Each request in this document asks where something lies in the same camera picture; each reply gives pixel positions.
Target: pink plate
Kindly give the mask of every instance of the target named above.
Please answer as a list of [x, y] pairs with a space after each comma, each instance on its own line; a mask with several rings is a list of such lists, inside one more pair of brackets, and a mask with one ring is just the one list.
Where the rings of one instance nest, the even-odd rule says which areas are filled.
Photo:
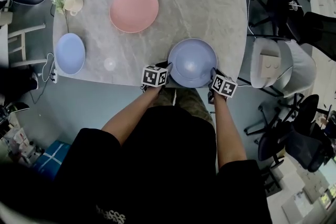
[[158, 12], [158, 0], [113, 0], [110, 18], [117, 29], [136, 33], [149, 27]]

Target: blue plate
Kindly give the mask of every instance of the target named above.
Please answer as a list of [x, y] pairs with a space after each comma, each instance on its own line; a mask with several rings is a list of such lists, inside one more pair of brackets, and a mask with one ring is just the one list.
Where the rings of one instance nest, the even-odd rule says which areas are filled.
[[203, 40], [182, 40], [171, 50], [168, 63], [173, 63], [172, 78], [187, 88], [206, 85], [211, 79], [211, 69], [217, 68], [217, 57], [212, 47]]
[[62, 36], [56, 46], [56, 61], [66, 74], [79, 72], [85, 62], [85, 47], [79, 36], [68, 33]]

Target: camouflage pants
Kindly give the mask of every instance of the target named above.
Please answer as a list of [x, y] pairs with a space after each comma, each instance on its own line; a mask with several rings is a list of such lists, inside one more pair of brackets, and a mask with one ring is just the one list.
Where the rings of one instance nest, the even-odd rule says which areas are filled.
[[210, 113], [206, 109], [196, 89], [163, 88], [152, 106], [173, 105], [175, 98], [175, 91], [176, 91], [176, 100], [175, 100], [176, 106], [186, 110], [191, 114], [191, 116], [201, 118], [210, 123], [212, 126], [214, 126], [212, 117], [210, 116]]

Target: table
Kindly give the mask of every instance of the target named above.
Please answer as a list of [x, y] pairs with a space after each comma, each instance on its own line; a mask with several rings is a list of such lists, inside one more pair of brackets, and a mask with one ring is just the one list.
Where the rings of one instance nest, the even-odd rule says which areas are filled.
[[[247, 27], [246, 0], [159, 0], [159, 14], [146, 30], [127, 34], [109, 18], [113, 0], [84, 0], [76, 15], [67, 13], [69, 32], [86, 47], [86, 62], [75, 75], [61, 76], [139, 86], [145, 65], [166, 61], [172, 47], [186, 38], [200, 38], [216, 51], [218, 68], [237, 80], [242, 65]], [[64, 15], [54, 18], [54, 50], [68, 32]]]

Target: black and white cube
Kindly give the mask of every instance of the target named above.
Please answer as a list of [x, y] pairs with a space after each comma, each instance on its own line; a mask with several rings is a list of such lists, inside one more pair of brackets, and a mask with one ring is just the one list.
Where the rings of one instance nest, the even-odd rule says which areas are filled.
[[237, 89], [237, 83], [235, 83], [228, 77], [223, 77], [217, 74], [214, 82], [211, 85], [211, 88], [220, 95], [231, 98]]
[[145, 66], [142, 70], [141, 83], [143, 85], [159, 87], [166, 84], [168, 70], [156, 66]]

